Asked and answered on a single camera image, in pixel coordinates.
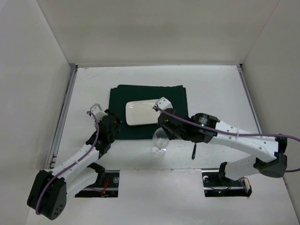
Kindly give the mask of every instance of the white tray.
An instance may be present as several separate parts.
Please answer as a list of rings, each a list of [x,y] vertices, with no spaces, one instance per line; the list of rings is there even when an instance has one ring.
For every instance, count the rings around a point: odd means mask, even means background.
[[[157,99],[127,102],[126,122],[130,126],[155,124],[158,122],[159,112],[153,109]]]

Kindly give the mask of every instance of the white backdrop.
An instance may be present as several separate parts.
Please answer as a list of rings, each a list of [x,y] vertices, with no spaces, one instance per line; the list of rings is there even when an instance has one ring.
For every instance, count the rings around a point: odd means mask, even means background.
[[[67,60],[242,63],[278,0],[38,0]]]

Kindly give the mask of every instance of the wine glass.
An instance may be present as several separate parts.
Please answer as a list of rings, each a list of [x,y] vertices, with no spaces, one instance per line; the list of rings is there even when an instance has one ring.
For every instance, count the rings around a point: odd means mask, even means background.
[[[165,155],[169,138],[162,128],[155,131],[152,138],[151,154],[155,158],[162,158]]]

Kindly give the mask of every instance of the white table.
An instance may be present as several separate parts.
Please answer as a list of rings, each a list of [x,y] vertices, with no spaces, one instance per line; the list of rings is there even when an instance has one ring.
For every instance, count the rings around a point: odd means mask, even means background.
[[[93,121],[85,113],[94,103],[107,108],[110,89],[118,84],[183,85],[189,116],[203,112],[257,132],[236,66],[80,68],[57,165],[75,154],[94,132]],[[200,143],[191,160],[193,144],[172,141],[166,155],[156,159],[150,155],[150,144],[150,140],[116,141],[98,161],[107,170],[121,170],[118,198],[72,199],[54,223],[31,210],[27,224],[299,224],[282,179],[249,176],[253,187],[249,199],[205,198],[197,169],[219,167],[246,153]]]

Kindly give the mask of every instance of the green cloth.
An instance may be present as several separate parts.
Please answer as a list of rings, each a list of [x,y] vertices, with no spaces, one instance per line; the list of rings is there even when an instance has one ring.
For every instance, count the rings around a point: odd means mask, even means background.
[[[125,107],[127,102],[143,101],[151,99],[167,98],[178,112],[188,115],[188,103],[186,89],[175,87],[152,87],[119,85],[111,89],[109,97],[109,110],[117,114],[122,120],[120,133],[116,135],[119,140],[152,139],[157,124],[129,126],[126,123]]]

